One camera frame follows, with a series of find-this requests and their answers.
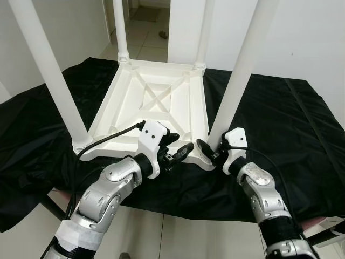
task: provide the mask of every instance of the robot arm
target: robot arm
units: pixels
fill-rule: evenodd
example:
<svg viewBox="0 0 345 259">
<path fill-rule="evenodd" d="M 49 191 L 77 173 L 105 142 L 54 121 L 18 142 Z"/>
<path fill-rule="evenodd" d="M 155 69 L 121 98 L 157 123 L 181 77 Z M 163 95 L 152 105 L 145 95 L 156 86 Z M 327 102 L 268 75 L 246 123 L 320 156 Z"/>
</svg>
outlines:
<svg viewBox="0 0 345 259">
<path fill-rule="evenodd" d="M 217 153 L 200 139 L 197 144 L 214 166 L 222 166 L 223 172 L 235 176 L 243 187 L 266 242 L 267 259 L 317 258 L 296 229 L 281 195 L 275 189 L 272 175 L 246 160 L 247 141 L 243 128 L 224 133 Z M 231 149 L 231 146 L 244 149 Z"/>
<path fill-rule="evenodd" d="M 98 181 L 82 195 L 71 220 L 63 220 L 45 259 L 91 259 L 98 250 L 120 203 L 142 183 L 144 178 L 155 178 L 160 171 L 168 172 L 182 162 L 193 150 L 189 143 L 176 154 L 168 154 L 167 145 L 178 139 L 178 134 L 159 122 L 147 121 L 139 136 L 136 156 L 127 156 L 107 166 Z"/>
</svg>

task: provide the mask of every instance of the tiled floor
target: tiled floor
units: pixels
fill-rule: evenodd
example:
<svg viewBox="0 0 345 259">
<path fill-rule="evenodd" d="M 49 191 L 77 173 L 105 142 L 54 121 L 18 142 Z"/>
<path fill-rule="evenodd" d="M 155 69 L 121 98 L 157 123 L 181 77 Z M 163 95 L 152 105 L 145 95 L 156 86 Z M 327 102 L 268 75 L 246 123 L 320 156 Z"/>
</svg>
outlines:
<svg viewBox="0 0 345 259">
<path fill-rule="evenodd" d="M 131 59 L 167 62 L 168 39 L 161 38 L 158 33 L 169 31 L 169 9 L 162 9 L 157 22 L 129 21 L 126 26 L 127 48 Z M 118 46 L 116 32 L 111 35 L 109 44 L 100 58 L 117 60 Z"/>
<path fill-rule="evenodd" d="M 168 14 L 164 10 L 157 23 L 129 22 L 127 42 L 131 58 L 167 61 L 168 40 L 160 38 L 158 32 L 167 30 Z M 114 33 L 112 41 L 114 44 L 100 58 L 117 60 Z M 67 201 L 58 192 L 51 192 L 50 197 L 62 209 L 66 208 Z M 338 220 L 332 218 L 323 224 Z M 0 234 L 1 258 L 39 258 L 58 226 L 59 221 L 38 205 L 21 223 Z M 313 227 L 307 235 L 322 231 L 322 226 Z M 95 258 L 118 258 L 120 252 L 126 251 L 132 259 L 264 259 L 265 248 L 254 223 L 186 220 L 120 206 Z M 343 258 L 338 255 L 341 252 L 337 244 L 317 251 L 322 259 Z"/>
</svg>

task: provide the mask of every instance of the white tape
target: white tape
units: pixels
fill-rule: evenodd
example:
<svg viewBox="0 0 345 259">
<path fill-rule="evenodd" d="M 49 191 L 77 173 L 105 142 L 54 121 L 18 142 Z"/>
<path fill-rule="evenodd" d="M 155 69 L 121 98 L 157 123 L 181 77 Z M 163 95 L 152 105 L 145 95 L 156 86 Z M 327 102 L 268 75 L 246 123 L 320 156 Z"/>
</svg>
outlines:
<svg viewBox="0 0 345 259">
<path fill-rule="evenodd" d="M 76 247 L 97 251 L 104 234 L 84 228 L 71 220 L 63 220 L 55 236 L 60 246 L 69 252 Z"/>
</svg>

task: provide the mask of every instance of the black cable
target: black cable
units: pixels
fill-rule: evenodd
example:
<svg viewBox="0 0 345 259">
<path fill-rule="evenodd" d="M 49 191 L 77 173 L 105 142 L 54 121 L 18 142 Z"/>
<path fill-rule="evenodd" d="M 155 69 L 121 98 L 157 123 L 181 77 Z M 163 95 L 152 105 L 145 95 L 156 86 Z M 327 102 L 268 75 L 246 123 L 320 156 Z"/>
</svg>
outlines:
<svg viewBox="0 0 345 259">
<path fill-rule="evenodd" d="M 296 219 L 296 216 L 295 216 L 295 212 L 291 206 L 291 199 L 290 199 L 290 196 L 289 196 L 289 193 L 287 191 L 287 185 L 286 185 L 286 182 L 285 182 L 285 179 L 282 175 L 282 172 L 281 170 L 279 169 L 279 167 L 267 156 L 265 155 L 264 153 L 258 151 L 258 150 L 255 150 L 255 149 L 251 149 L 251 148 L 248 148 L 248 147 L 234 147 L 234 146 L 230 146 L 228 147 L 229 149 L 240 149 L 240 150 L 246 150 L 246 151 L 251 151 L 253 153 L 257 153 L 259 155 L 261 155 L 262 157 L 264 157 L 268 162 L 271 163 L 271 165 L 275 168 L 275 170 L 278 172 L 279 174 L 279 178 L 280 178 L 280 181 L 281 181 L 281 184 L 282 184 L 282 187 L 284 189 L 284 193 L 285 193 L 285 197 L 286 197 L 286 206 L 287 206 L 287 209 L 289 210 L 290 214 L 291 214 L 291 218 L 292 218 L 292 221 L 293 223 L 295 224 L 295 228 L 299 231 L 299 234 L 301 235 L 301 237 L 307 241 L 307 243 L 309 244 L 313 254 L 315 255 L 315 257 L 317 259 L 320 259 L 319 255 L 317 254 L 317 252 L 315 251 L 315 249 L 313 248 L 313 246 L 310 244 L 310 242 L 308 241 L 308 239 L 306 238 L 306 236 L 304 235 L 303 233 L 303 229 L 299 226 L 298 222 L 297 222 L 297 219 Z"/>
<path fill-rule="evenodd" d="M 86 148 L 84 148 L 82 151 L 79 152 L 79 154 L 77 155 L 77 158 L 76 160 L 74 161 L 74 166 L 73 166 L 73 172 L 71 174 L 71 191 L 72 191 L 72 195 L 71 195 L 71 198 L 70 198 L 70 201 L 68 202 L 68 206 L 67 206 L 67 209 L 66 209 L 66 213 L 65 213 L 65 219 L 69 219 L 72 215 L 72 213 L 74 212 L 75 210 L 75 207 L 76 207 L 76 200 L 77 200 L 77 188 L 76 188 L 76 184 L 75 184 L 75 178 L 76 178 L 76 175 L 77 175 L 77 170 L 78 170 L 78 162 L 81 158 L 82 155 L 84 155 L 87 151 L 89 151 L 91 148 L 99 145 L 99 144 L 102 144 L 110 139 L 113 139 L 113 138 L 116 138 L 120 135 L 123 135 L 135 128 L 139 128 L 139 129 L 142 129 L 143 125 L 144 125 L 144 121 L 143 122 L 140 122 L 140 123 L 137 123 L 129 128 L 126 128 L 124 129 L 123 131 L 120 131 L 120 132 L 117 132 L 115 134 L 112 134 L 104 139 L 101 139 L 99 141 L 96 141 L 95 143 L 92 143 L 90 144 L 89 146 L 87 146 Z"/>
</svg>

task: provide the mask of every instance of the black tablecloth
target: black tablecloth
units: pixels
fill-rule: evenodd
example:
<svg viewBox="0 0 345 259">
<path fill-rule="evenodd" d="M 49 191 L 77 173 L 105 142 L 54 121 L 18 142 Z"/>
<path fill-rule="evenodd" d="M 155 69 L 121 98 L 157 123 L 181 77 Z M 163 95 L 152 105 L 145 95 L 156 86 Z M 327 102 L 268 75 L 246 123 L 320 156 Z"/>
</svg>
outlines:
<svg viewBox="0 0 345 259">
<path fill-rule="evenodd" d="M 117 62 L 88 58 L 64 71 L 87 128 L 118 68 Z M 212 127 L 231 72 L 207 69 L 204 91 Z M 71 137 L 45 85 L 0 105 L 0 231 L 25 217 L 52 187 L 70 190 L 75 155 Z M 252 75 L 231 128 L 246 130 L 249 147 L 267 154 L 282 170 L 299 220 L 345 215 L 345 133 L 308 82 Z M 267 161 L 250 159 L 276 179 Z M 113 158 L 81 162 L 77 181 L 94 182 Z M 171 174 L 146 180 L 123 205 L 200 220 L 253 221 L 236 180 L 221 169 L 203 171 L 181 164 Z"/>
</svg>

